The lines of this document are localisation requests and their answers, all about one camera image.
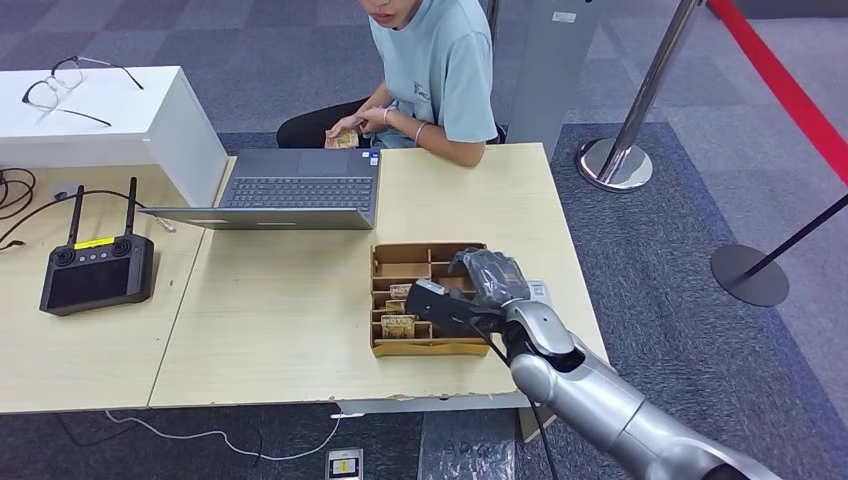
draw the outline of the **cardboard tray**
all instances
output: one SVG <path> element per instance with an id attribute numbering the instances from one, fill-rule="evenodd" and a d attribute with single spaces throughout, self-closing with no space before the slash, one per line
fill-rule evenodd
<path id="1" fill-rule="evenodd" d="M 415 322 L 415 338 L 382 338 L 380 318 L 391 300 L 391 285 L 413 283 L 425 278 L 444 287 L 459 288 L 473 296 L 474 284 L 464 271 L 448 272 L 457 252 L 466 248 L 486 248 L 482 243 L 402 243 L 375 245 L 371 249 L 371 349 L 377 357 L 401 355 L 479 355 L 489 351 L 485 340 L 473 330 L 468 336 L 448 334 L 427 322 Z"/>

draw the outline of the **controller screen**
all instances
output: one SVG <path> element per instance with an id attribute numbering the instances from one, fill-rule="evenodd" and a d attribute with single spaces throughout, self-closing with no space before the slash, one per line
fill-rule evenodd
<path id="1" fill-rule="evenodd" d="M 47 307 L 64 307 L 126 295 L 129 271 L 129 258 L 58 269 L 53 272 Z"/>

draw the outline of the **hand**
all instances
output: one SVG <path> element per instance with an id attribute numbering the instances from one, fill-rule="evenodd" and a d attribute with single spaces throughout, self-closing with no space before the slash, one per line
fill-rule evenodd
<path id="1" fill-rule="evenodd" d="M 364 122 L 364 125 L 361 128 L 362 133 L 382 132 L 389 128 L 390 125 L 383 121 L 383 119 L 387 117 L 386 110 L 387 109 L 385 108 L 374 107 L 364 112 L 357 113 L 356 117 L 359 118 L 360 121 Z"/>
<path id="2" fill-rule="evenodd" d="M 351 115 L 349 117 L 344 117 L 335 125 L 333 128 L 327 130 L 327 138 L 336 138 L 345 130 L 356 130 L 359 125 L 362 124 L 362 119 L 357 117 L 356 115 Z"/>

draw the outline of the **red rope barrier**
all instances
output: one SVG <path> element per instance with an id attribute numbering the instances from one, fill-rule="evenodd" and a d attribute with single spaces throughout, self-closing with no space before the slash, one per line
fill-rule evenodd
<path id="1" fill-rule="evenodd" d="M 733 0 L 709 2 L 784 110 L 830 164 L 830 168 L 848 184 L 848 143 L 845 139 L 757 35 Z"/>

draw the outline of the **bracelet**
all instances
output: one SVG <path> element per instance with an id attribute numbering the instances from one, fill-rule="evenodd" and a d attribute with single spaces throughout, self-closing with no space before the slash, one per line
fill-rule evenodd
<path id="1" fill-rule="evenodd" d="M 386 107 L 386 109 L 383 111 L 383 125 L 385 125 L 387 127 L 389 126 L 389 111 L 390 110 L 392 110 L 391 105 Z"/>
<path id="2" fill-rule="evenodd" d="M 421 126 L 418 127 L 418 131 L 415 132 L 415 145 L 418 145 L 418 137 L 421 136 L 421 130 L 424 130 L 424 127 L 427 126 L 427 122 L 421 122 Z"/>

